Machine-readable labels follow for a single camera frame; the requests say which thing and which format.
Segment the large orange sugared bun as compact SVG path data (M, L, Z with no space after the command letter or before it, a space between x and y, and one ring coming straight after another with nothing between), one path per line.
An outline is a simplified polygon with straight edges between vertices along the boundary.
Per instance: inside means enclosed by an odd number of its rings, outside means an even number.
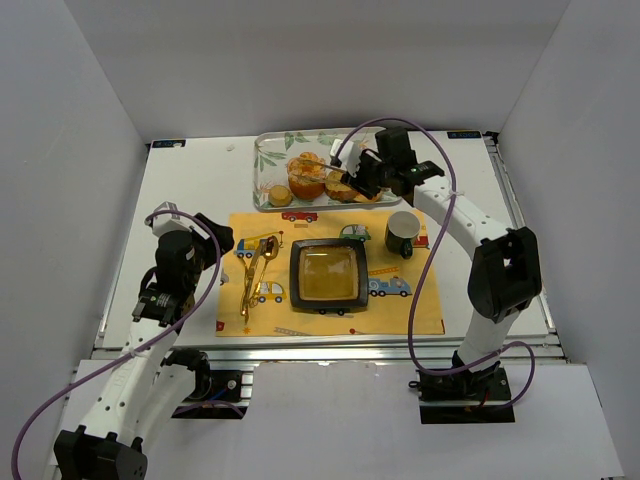
M303 152L297 157L311 159L311 160L318 160L320 162L325 163L325 160L323 158L318 157L315 153L312 153L312 152ZM287 170L287 175L288 175L289 189L291 190L292 194L298 199L307 200L307 201L314 200L320 197L325 191L325 185L324 185L325 179L323 181L313 181L307 178L291 175L288 173L288 170Z

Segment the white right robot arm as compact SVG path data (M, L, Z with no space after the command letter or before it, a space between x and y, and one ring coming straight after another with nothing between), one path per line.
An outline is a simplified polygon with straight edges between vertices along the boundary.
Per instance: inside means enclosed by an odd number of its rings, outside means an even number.
M334 141L332 165L343 169L343 184L368 199L382 190L403 198L439 224L440 237L450 235L467 253L472 317L449 372L492 371L513 323L542 290L536 235L527 227L507 226L468 200L450 163L418 161L406 129L380 130L375 142L370 152L349 138Z

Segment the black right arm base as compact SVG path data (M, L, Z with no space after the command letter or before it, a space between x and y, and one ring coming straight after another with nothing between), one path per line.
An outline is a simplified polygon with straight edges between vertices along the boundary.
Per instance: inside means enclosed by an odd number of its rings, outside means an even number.
M507 424L515 422L511 389L501 366L483 372L432 376L417 372L408 388L417 394L426 425Z

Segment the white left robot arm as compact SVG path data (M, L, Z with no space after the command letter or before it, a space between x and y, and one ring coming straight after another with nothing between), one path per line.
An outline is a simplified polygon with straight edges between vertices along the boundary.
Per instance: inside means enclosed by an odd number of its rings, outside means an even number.
M185 221L169 210L145 221L158 239L155 263L142 277L128 339L102 391L79 425L54 442L64 479L144 478L153 436L184 400L210 392L207 355L174 344L202 302L195 295L202 273L218 271L233 249L233 230L201 213Z

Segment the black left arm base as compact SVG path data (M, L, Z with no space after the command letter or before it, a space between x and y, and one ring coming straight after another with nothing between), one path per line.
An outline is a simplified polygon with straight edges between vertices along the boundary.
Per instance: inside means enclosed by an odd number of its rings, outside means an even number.
M171 353L165 366L185 367L193 378L193 391L173 413L178 419L241 419L249 405L252 373L211 367L205 352L182 349Z

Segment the metal serving tongs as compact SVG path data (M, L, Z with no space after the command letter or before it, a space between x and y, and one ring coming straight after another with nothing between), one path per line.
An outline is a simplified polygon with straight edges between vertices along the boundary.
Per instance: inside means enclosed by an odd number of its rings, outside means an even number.
M289 161L287 165L288 173L313 181L323 181L326 178L326 172L337 172L340 175L346 171L335 166L327 165L318 160L311 160L297 157Z

